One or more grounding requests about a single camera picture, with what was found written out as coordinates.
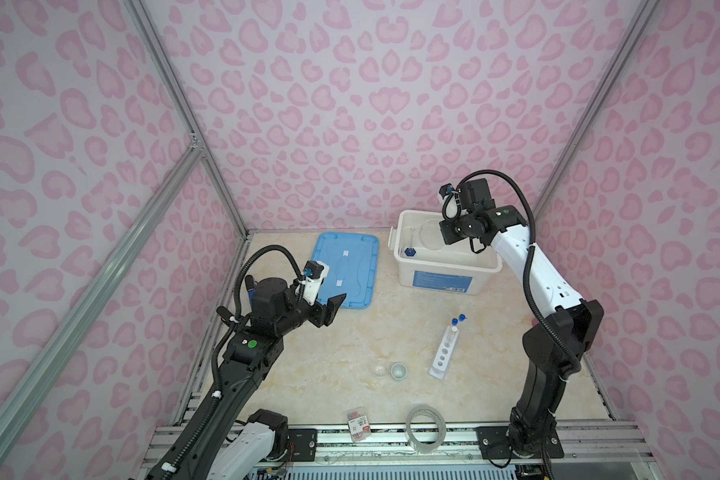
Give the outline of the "clear glass petri dish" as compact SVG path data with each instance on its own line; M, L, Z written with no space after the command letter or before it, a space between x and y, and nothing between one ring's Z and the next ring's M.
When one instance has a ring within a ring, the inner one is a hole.
M421 247L430 251L439 251L446 246L436 219L423 222L417 229L418 242Z

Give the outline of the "blue base graduated cylinder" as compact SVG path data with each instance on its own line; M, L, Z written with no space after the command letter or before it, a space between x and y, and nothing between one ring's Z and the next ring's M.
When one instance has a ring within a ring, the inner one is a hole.
M424 249L418 229L405 229L401 236L401 252L405 257L414 257Z

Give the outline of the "small clear watch glass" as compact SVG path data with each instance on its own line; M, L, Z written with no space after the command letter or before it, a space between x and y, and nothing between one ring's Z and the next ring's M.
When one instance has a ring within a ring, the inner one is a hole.
M371 373L373 374L374 377L378 377L378 378L385 377L385 376L389 375L389 367L384 362L377 362L371 368Z

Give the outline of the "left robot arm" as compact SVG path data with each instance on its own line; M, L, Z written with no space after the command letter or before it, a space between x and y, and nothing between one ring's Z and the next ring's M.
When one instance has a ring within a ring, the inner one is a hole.
M292 283L270 277L258 282L248 314L217 308L228 330L214 349L212 385L178 439L146 474L148 479L207 479L213 474L242 479L260 461L283 455L288 420L269 410L254 412L232 444L224 442L282 354L285 336L305 323L320 328L334 321L346 295L320 302L321 284L311 277Z

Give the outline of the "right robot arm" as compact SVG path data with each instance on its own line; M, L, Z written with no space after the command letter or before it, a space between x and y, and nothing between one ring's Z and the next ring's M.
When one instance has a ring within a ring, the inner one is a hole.
M569 378L580 372L582 358L594 342L604 317L596 300L585 299L542 251L528 200L518 184L499 173L517 195L519 206L500 206L491 194L490 170L467 175L458 184L441 186L439 229L443 241L463 240L473 253L491 248L517 276L536 320L522 337L529 361L523 392L512 408L507 446L520 458L549 457L546 447Z

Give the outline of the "blue lighter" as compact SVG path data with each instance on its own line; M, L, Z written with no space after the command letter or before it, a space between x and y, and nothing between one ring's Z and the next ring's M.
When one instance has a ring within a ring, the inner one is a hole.
M244 286L247 292L248 299L252 300L257 288L257 282L252 275L246 275L244 277Z

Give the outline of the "black marker tool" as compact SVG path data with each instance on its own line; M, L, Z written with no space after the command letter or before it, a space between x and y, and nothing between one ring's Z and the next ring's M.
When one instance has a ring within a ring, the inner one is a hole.
M216 308L216 314L219 316L222 323L228 327L231 327L237 322L233 313L223 305Z

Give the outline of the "blue bin lid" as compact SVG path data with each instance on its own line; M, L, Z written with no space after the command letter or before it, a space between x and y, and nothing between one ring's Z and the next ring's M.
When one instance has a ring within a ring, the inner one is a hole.
M352 233L323 233L318 237L312 259L329 267L318 300L345 294L343 308L362 310L372 302L379 240L376 236Z

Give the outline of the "white plastic storage bin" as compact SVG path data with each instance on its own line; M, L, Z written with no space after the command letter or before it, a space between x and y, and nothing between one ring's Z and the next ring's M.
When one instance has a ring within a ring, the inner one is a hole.
M398 266L398 280L403 286L449 293L476 295L503 267L503 261L492 249L476 254L468 241L446 245L439 251L423 249L414 257L401 252L405 229L418 229L427 220L441 221L437 212L404 210L398 224L390 229L388 248Z

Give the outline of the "small white cup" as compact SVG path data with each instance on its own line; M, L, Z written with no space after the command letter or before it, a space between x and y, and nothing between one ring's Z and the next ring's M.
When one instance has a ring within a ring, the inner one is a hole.
M408 369L405 364L395 362L390 366L389 374L394 380L402 381L407 377Z

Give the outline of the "small clear slide box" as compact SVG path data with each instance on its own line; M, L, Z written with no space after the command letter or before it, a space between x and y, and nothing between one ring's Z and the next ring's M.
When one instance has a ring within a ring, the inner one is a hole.
M369 418L363 407L350 410L346 416L349 435L354 443L361 442L372 435Z

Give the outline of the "white test tube rack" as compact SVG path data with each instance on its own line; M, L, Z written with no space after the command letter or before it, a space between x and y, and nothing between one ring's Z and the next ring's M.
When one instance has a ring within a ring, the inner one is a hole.
M457 341L459 337L459 329L457 326L447 327L443 333L435 356L429 367L429 375L443 380L446 376L450 361L453 357Z

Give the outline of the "clear tape roll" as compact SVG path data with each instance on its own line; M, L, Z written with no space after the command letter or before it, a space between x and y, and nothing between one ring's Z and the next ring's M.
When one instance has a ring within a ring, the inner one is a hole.
M415 405L406 417L406 441L418 454L432 454L438 450L445 442L447 432L443 416L431 406Z

